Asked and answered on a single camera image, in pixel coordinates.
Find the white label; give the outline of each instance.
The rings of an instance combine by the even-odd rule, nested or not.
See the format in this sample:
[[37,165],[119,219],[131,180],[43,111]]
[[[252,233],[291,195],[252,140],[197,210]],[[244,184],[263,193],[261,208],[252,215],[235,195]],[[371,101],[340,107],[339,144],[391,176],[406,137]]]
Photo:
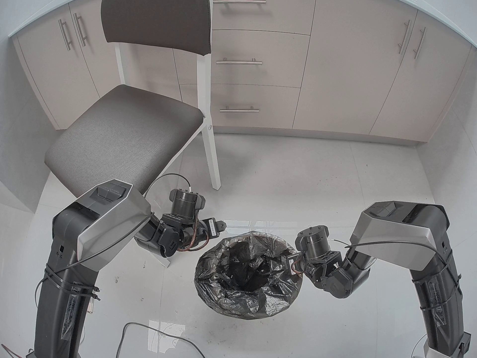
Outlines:
[[291,271],[291,274],[292,274],[292,275],[296,274],[296,273],[293,271],[293,269],[291,268],[291,266],[293,265],[294,262],[295,262],[295,261],[294,261],[293,259],[289,259],[289,260],[288,260],[288,264],[290,264],[290,271]]
[[209,219],[209,224],[210,224],[210,233],[212,234],[212,236],[217,236],[217,232],[215,230],[215,225],[214,225],[214,220],[213,219]]

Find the chair seat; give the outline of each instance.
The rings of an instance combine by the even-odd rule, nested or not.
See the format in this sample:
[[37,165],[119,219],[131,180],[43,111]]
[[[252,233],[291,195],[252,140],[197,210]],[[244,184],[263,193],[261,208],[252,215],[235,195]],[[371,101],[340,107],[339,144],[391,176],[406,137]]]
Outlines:
[[203,120],[188,104],[119,85],[61,134],[45,163],[76,197],[110,179],[144,193]]

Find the trash bin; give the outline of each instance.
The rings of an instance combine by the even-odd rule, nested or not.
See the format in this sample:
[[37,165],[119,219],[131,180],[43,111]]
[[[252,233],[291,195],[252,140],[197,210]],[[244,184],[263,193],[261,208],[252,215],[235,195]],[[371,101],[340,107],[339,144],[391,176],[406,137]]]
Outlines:
[[248,232],[223,239],[200,257],[194,283],[199,297],[217,313],[241,319],[276,315],[300,292],[285,256],[295,249],[278,236]]

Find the black trash bag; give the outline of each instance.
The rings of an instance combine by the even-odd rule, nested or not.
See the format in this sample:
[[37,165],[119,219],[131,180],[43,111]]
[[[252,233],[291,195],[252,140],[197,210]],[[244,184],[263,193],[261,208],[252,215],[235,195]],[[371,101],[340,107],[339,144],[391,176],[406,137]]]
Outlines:
[[248,232],[223,239],[196,267],[197,293],[217,313],[266,318],[289,308],[302,278],[290,274],[285,256],[295,249],[278,236]]

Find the metal bar handle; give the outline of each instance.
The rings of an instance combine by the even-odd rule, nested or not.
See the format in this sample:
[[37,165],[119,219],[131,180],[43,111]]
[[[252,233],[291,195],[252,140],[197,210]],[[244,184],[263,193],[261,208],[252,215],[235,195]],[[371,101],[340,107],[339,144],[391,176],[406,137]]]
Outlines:
[[217,65],[262,65],[263,62],[257,61],[255,58],[252,58],[252,61],[229,61],[227,58],[224,58],[223,61],[216,61]]
[[426,36],[426,31],[427,31],[427,28],[424,27],[424,30],[421,29],[421,32],[422,32],[422,37],[421,37],[421,41],[419,43],[419,46],[417,47],[417,50],[414,49],[416,55],[414,56],[414,59],[417,60],[417,57],[419,57],[419,53],[421,52],[421,49],[422,49],[422,43],[424,42],[424,37]]
[[406,44],[407,35],[409,34],[409,30],[411,30],[411,20],[408,20],[404,23],[407,26],[406,33],[404,34],[404,39],[402,39],[402,44],[399,45],[399,54],[402,53],[404,50],[404,45]]
[[76,27],[78,28],[78,34],[80,35],[81,44],[83,45],[83,47],[85,47],[85,46],[86,46],[85,40],[87,39],[87,36],[83,36],[83,31],[81,30],[81,26],[80,26],[81,16],[78,16],[78,15],[75,13],[75,14],[74,14],[74,17],[75,17],[75,21],[76,21]]
[[70,45],[73,44],[73,42],[68,41],[68,37],[66,37],[66,31],[64,30],[64,26],[66,25],[66,21],[63,22],[63,21],[61,21],[61,19],[59,19],[58,24],[60,25],[60,29],[61,29],[61,33],[63,35],[63,40],[64,40],[64,43],[66,45],[66,49],[68,49],[68,51],[70,51],[71,50]]
[[259,109],[254,109],[253,106],[250,106],[250,109],[229,109],[228,106],[225,106],[225,109],[219,110],[221,113],[259,113]]
[[266,0],[214,0],[214,4],[266,4]]

